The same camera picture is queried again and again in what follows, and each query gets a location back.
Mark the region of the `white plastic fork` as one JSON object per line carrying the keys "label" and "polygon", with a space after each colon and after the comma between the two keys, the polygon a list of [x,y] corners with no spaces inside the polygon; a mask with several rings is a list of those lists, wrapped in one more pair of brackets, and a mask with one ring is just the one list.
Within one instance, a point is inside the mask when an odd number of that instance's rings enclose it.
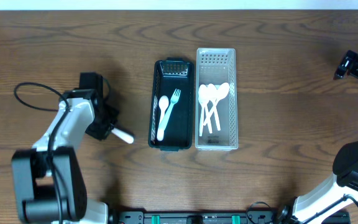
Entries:
{"label": "white plastic fork", "polygon": [[134,143],[134,137],[133,135],[123,131],[123,130],[120,130],[118,128],[113,128],[111,130],[111,132],[117,136],[118,138],[120,138],[121,140],[123,140],[124,142],[128,143],[128,144],[133,144]]}

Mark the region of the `white plastic spoon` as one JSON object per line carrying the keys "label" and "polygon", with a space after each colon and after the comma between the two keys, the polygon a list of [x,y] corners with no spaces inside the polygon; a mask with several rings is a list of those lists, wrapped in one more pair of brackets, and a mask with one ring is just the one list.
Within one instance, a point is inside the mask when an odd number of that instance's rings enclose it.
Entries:
{"label": "white plastic spoon", "polygon": [[211,134],[212,133],[212,125],[211,125],[211,121],[210,121],[210,118],[208,117],[208,115],[209,115],[209,110],[208,110],[208,106],[206,106],[204,109],[204,122],[206,121],[208,131]]}
{"label": "white plastic spoon", "polygon": [[210,83],[208,85],[208,90],[209,90],[209,92],[211,94],[211,102],[213,103],[213,107],[210,110],[210,114],[214,115],[214,120],[216,122],[217,130],[220,131],[221,130],[221,125],[220,125],[219,115],[218,115],[218,111],[217,111],[217,104],[218,104],[218,101],[219,101],[218,100],[218,98],[219,98],[219,90],[212,83]]}
{"label": "white plastic spoon", "polygon": [[201,105],[201,114],[200,114],[200,122],[199,122],[199,137],[203,135],[203,127],[204,127],[204,109],[208,105],[208,87],[204,84],[200,85],[198,89],[198,102]]}
{"label": "white plastic spoon", "polygon": [[[158,107],[160,108],[160,120],[158,124],[161,124],[163,117],[165,116],[165,112],[167,110],[169,106],[169,99],[167,96],[163,95],[161,96],[159,102],[158,102]],[[160,128],[158,128],[157,130],[157,140],[158,141],[162,141],[163,140],[163,131],[160,130]]]}
{"label": "white plastic spoon", "polygon": [[[228,95],[230,86],[229,86],[229,84],[227,82],[224,82],[221,85],[219,85],[217,87],[217,89],[219,90],[219,98],[218,98],[218,100],[220,101],[220,100],[224,99]],[[210,110],[209,110],[208,117],[210,118],[212,115],[213,114],[210,114]]]}

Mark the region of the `pale green plastic fork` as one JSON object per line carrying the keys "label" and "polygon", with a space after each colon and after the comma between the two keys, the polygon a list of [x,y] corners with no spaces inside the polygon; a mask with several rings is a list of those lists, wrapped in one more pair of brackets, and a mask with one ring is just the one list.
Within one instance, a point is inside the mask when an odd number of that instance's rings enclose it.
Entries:
{"label": "pale green plastic fork", "polygon": [[175,89],[175,91],[173,92],[172,97],[170,98],[169,107],[168,107],[168,109],[167,109],[167,111],[165,113],[165,116],[163,117],[163,120],[162,120],[161,124],[158,127],[163,131],[167,127],[167,124],[168,124],[168,121],[169,121],[169,118],[170,118],[170,115],[172,113],[172,109],[173,109],[174,105],[178,102],[178,100],[180,98],[180,93],[181,93],[180,89]]}

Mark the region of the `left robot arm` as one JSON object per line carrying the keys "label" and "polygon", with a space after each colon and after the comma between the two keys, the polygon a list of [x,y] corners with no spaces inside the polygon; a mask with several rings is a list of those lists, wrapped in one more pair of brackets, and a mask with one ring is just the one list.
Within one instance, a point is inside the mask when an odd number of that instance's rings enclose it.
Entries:
{"label": "left robot arm", "polygon": [[104,140],[114,127],[117,111],[106,103],[106,84],[97,73],[81,73],[79,87],[59,96],[57,115],[45,134],[12,156],[22,223],[108,223],[108,205],[87,197],[75,153],[85,134]]}

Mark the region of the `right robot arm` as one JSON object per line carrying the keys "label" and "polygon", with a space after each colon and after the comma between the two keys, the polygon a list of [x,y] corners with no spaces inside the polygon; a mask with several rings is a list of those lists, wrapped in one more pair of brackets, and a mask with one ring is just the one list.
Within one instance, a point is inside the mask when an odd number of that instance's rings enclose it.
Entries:
{"label": "right robot arm", "polygon": [[[347,51],[334,73],[358,79],[358,53]],[[340,148],[331,175],[309,193],[284,205],[275,223],[323,223],[328,217],[350,204],[358,208],[358,141]]]}

